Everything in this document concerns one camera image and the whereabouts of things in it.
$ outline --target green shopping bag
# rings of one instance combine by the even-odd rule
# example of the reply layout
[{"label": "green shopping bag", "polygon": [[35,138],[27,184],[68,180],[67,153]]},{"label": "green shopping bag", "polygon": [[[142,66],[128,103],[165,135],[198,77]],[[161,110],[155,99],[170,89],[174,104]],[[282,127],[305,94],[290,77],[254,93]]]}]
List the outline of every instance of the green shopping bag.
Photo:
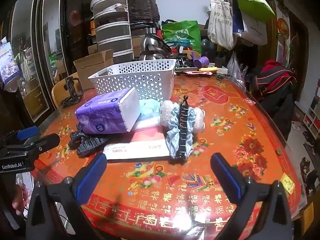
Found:
[{"label": "green shopping bag", "polygon": [[239,8],[252,18],[266,23],[269,19],[275,17],[275,13],[268,5],[266,0],[237,0]]},{"label": "green shopping bag", "polygon": [[182,21],[162,25],[164,41],[185,41],[189,40],[192,49],[202,53],[201,37],[197,21]]}]

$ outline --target screw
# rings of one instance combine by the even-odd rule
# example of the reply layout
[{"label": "screw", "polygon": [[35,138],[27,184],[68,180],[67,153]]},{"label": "screw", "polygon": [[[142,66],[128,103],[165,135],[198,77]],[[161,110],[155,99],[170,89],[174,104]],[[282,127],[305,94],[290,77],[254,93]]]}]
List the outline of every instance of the screw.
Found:
[{"label": "screw", "polygon": [[66,184],[71,184],[71,183],[73,183],[73,177],[66,177],[66,178],[64,179],[64,183],[66,183]]}]

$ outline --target kettle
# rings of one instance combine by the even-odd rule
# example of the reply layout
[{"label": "kettle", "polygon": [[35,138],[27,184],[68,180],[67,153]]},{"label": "kettle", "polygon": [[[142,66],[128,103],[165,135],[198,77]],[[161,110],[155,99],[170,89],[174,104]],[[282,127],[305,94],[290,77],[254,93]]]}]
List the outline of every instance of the kettle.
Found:
[{"label": "kettle", "polygon": [[146,34],[140,43],[139,60],[163,59],[171,55],[171,48],[158,36]]}]

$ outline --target yellow sticker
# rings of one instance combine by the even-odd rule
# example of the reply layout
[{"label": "yellow sticker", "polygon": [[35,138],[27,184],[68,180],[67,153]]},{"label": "yellow sticker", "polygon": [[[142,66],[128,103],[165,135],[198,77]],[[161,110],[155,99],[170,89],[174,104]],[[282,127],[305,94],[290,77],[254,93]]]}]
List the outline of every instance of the yellow sticker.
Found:
[{"label": "yellow sticker", "polygon": [[295,187],[295,184],[292,181],[292,179],[290,179],[289,176],[284,173],[280,181],[283,187],[286,189],[286,191],[291,195]]}]

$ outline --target stacked storage containers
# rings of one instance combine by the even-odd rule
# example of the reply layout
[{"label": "stacked storage containers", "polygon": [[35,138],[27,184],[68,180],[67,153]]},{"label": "stacked storage containers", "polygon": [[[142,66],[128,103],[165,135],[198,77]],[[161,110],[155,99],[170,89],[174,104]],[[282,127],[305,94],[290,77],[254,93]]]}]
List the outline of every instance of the stacked storage containers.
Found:
[{"label": "stacked storage containers", "polygon": [[92,6],[98,51],[113,49],[114,64],[133,56],[128,0],[98,0]]}]

